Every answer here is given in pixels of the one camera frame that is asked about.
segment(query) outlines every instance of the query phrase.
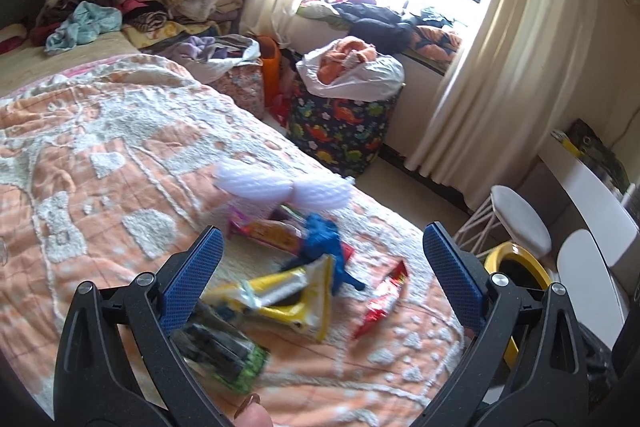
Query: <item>mattress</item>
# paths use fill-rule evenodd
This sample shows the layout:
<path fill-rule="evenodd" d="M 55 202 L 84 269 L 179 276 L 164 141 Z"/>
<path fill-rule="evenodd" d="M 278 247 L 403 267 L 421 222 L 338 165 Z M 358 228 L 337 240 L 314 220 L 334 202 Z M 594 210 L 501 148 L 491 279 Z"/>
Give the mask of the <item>mattress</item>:
<path fill-rule="evenodd" d="M 44 78 L 0 100 L 0 349 L 52 414 L 56 350 L 79 282 L 129 283 L 184 251 L 206 225 L 225 229 L 232 197 L 216 164 L 234 158 L 297 173 L 324 168 L 233 101 L 155 55 L 126 55 Z M 268 212 L 268 208 L 257 211 Z M 422 252 L 420 230 L 356 188 L 328 213 L 354 248 L 319 344 L 276 327 L 247 333 L 271 352 L 255 391 L 276 425 L 406 426 L 462 353 L 462 328 Z M 287 257 L 227 241 L 209 283 L 266 275 Z M 404 259 L 410 280 L 395 311 L 351 340 L 372 289 Z M 126 339 L 147 399 L 159 397 Z M 243 397 L 213 388 L 228 415 Z"/>
<path fill-rule="evenodd" d="M 44 54 L 44 47 L 33 46 L 27 40 L 19 48 L 0 55 L 0 97 L 34 80 L 80 64 L 136 52 L 137 49 L 120 32 L 105 33 L 90 44 L 53 57 Z"/>

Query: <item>orange bag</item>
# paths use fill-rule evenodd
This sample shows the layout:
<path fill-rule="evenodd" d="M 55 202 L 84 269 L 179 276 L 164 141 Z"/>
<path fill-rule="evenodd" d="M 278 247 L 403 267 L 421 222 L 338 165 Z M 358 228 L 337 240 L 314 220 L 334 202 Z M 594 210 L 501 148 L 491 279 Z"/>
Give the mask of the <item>orange bag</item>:
<path fill-rule="evenodd" d="M 271 37 L 253 37 L 260 44 L 262 78 L 264 79 L 264 105 L 273 105 L 274 97 L 280 92 L 280 49 Z"/>

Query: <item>snack package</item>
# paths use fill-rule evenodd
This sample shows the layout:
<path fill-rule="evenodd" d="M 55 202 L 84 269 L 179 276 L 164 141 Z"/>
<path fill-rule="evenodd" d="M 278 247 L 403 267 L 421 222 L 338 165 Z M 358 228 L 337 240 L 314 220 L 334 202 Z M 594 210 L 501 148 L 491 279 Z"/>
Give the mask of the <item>snack package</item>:
<path fill-rule="evenodd" d="M 253 343 L 201 301 L 197 302 L 187 323 L 172 332 L 171 338 L 191 369 L 240 394 L 251 391 L 269 357 L 266 349 Z"/>
<path fill-rule="evenodd" d="M 271 213 L 270 219 L 252 219 L 236 208 L 231 209 L 228 237 L 244 235 L 267 247 L 298 256 L 306 238 L 306 218 L 285 204 Z M 353 255 L 353 247 L 340 244 L 345 263 Z"/>
<path fill-rule="evenodd" d="M 236 208 L 229 217 L 229 236 L 234 233 L 293 255 L 300 252 L 303 244 L 302 230 L 293 225 L 273 219 L 250 219 Z"/>
<path fill-rule="evenodd" d="M 201 299 L 228 320 L 261 317 L 320 342 L 331 316 L 334 263 L 323 255 L 293 270 L 206 289 Z"/>
<path fill-rule="evenodd" d="M 402 286 L 408 279 L 404 261 L 399 261 L 391 272 L 385 275 L 385 278 L 380 282 L 373 292 L 373 297 L 367 302 L 367 312 L 364 315 L 364 322 L 353 333 L 354 339 L 359 339 L 368 331 L 386 317 L 391 310 L 393 310 L 396 302 L 400 297 Z"/>

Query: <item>light blue cloth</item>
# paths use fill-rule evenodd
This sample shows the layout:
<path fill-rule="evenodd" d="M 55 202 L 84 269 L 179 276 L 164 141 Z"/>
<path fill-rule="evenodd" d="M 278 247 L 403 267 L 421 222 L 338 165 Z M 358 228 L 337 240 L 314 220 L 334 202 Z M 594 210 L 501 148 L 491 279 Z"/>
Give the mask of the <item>light blue cloth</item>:
<path fill-rule="evenodd" d="M 115 32 L 122 26 L 122 12 L 117 8 L 82 1 L 58 29 L 47 37 L 44 52 L 58 55 L 95 41 L 101 33 Z"/>

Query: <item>power cord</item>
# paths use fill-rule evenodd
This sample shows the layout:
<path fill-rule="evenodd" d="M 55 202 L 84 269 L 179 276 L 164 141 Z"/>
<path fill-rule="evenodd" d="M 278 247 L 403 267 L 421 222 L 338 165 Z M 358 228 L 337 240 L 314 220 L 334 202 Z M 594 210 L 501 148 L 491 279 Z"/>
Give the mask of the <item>power cord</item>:
<path fill-rule="evenodd" d="M 629 128 L 631 127 L 631 124 L 633 123 L 633 121 L 636 119 L 636 116 L 638 116 L 638 113 L 640 113 L 640 105 L 636 107 L 636 110 L 631 115 L 631 118 L 629 118 L 629 121 L 626 124 L 625 130 L 622 132 L 622 134 L 618 136 L 615 140 L 613 140 L 613 143 L 611 144 L 611 147 L 610 147 L 611 150 L 613 150 L 613 147 L 615 147 L 617 143 L 625 137 L 625 134 L 628 133 Z"/>

